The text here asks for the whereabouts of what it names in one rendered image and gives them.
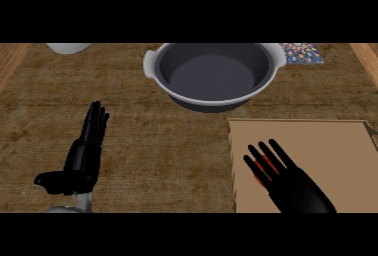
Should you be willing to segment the white round object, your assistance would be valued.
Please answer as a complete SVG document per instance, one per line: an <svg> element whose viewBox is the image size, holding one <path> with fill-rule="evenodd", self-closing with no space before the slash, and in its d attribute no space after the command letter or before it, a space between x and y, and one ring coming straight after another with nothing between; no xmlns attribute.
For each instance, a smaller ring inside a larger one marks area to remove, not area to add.
<svg viewBox="0 0 378 256"><path fill-rule="evenodd" d="M58 54L75 54L86 50L92 44L90 43L49 43L47 44L49 48L52 49L53 52Z"/></svg>

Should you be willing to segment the grey pot with white rim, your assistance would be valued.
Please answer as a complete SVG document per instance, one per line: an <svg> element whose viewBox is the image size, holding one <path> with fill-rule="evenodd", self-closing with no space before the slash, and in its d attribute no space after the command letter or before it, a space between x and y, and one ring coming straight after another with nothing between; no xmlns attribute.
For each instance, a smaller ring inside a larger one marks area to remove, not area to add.
<svg viewBox="0 0 378 256"><path fill-rule="evenodd" d="M143 73L182 107L217 113L248 102L285 64L278 43L165 43L146 51Z"/></svg>

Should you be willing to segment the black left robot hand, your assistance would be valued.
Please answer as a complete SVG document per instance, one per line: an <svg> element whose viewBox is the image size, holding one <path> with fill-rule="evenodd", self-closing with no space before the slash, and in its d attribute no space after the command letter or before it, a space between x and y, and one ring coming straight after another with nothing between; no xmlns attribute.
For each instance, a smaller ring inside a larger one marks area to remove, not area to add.
<svg viewBox="0 0 378 256"><path fill-rule="evenodd" d="M101 171L102 142L109 113L95 101L89 107L78 139L72 142L64 169L37 175L34 184L52 195L84 194L93 191Z"/></svg>

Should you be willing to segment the red tomato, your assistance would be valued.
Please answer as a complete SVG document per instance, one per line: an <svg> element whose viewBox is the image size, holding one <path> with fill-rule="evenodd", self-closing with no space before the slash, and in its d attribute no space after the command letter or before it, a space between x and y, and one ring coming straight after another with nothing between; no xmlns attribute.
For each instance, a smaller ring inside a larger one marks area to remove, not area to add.
<svg viewBox="0 0 378 256"><path fill-rule="evenodd" d="M266 163L269 164L270 168L273 169L275 173L279 174L279 171L278 171L278 169L276 169L276 167L275 167L275 165L273 165L273 163L272 163L272 161L270 161L270 159L266 155L263 155L263 159L264 159ZM254 162L256 166L259 167L259 170L260 170L261 174L266 176L269 181L272 181L272 178L270 178L267 172L264 171L260 162L257 160L254 160L253 162ZM264 187L263 182L261 182L261 180L260 180L260 178L256 174L254 174L254 178L256 178L259 184Z"/></svg>

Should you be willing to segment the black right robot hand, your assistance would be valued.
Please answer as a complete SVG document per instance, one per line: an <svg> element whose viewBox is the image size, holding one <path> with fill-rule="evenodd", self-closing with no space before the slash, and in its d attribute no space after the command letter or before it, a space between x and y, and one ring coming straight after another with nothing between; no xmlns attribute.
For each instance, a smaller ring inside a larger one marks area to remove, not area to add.
<svg viewBox="0 0 378 256"><path fill-rule="evenodd" d="M248 150L251 156L244 156L244 161L263 182L264 188L273 204L282 213L337 213L335 206L325 195L321 187L313 179L297 166L284 148L275 139L269 140L269 145L264 142L259 143L261 152L250 145ZM279 171L275 173L269 164L263 159L266 155ZM267 172L272 181L261 174L259 167L254 164L257 160Z"/></svg>

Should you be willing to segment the brown tray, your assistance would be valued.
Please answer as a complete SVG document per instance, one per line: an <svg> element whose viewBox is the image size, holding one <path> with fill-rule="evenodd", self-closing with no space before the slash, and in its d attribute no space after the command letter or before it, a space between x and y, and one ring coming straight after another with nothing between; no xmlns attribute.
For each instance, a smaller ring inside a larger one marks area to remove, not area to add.
<svg viewBox="0 0 378 256"><path fill-rule="evenodd" d="M378 213L378 130L365 120L229 120L235 207L275 213L276 206L244 162L248 147L276 140L341 213Z"/></svg>

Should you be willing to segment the colourful patterned box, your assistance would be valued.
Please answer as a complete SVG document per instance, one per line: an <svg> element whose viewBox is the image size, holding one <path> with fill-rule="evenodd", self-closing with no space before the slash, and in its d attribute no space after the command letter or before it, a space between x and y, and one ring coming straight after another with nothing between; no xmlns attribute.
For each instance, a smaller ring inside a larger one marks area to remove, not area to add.
<svg viewBox="0 0 378 256"><path fill-rule="evenodd" d="M288 64L322 64L323 58L315 43L282 43Z"/></svg>

